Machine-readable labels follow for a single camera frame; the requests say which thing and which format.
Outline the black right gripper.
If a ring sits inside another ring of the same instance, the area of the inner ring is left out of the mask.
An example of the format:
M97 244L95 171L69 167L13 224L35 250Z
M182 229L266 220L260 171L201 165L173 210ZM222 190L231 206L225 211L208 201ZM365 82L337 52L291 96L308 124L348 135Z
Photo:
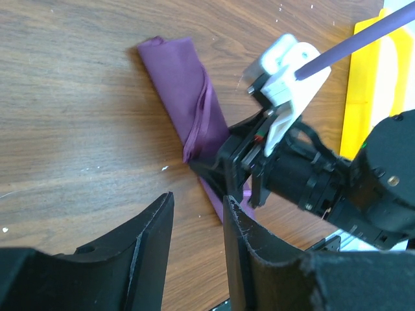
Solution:
M301 117L295 118L271 154L265 154L270 125L282 115L260 93L266 78L261 75L250 86L263 109L231 129L230 138L220 149L220 164L209 157L192 159L189 166L221 198L231 196L241 202L244 184L250 179L248 203L252 208L264 205L274 193L302 210L322 216L339 197L340 158Z

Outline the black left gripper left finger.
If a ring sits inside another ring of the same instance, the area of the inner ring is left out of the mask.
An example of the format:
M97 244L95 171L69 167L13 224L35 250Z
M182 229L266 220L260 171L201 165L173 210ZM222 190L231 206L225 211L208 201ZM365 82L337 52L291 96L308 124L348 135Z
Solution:
M173 216L168 192L72 255L1 248L1 309L160 310Z

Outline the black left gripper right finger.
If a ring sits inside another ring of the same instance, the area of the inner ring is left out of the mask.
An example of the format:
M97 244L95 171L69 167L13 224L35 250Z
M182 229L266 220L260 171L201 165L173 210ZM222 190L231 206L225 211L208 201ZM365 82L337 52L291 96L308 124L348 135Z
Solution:
M413 251L303 251L223 199L233 310L413 310Z

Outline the purple cloth napkin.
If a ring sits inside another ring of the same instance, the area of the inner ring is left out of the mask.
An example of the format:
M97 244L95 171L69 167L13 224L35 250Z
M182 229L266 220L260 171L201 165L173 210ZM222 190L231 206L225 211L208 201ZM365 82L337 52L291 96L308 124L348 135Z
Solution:
M183 162L215 157L230 132L192 39L156 36L137 49L180 138Z

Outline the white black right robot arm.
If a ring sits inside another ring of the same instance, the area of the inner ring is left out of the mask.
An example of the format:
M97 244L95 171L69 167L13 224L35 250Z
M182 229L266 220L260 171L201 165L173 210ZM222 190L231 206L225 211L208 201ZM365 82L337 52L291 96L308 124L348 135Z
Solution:
M261 111L230 128L213 157L189 165L219 196L264 205L270 193L379 249L414 238L414 112L379 122L354 159L334 154L301 119L294 121L270 156L265 139L282 111L260 93L266 76L249 92Z

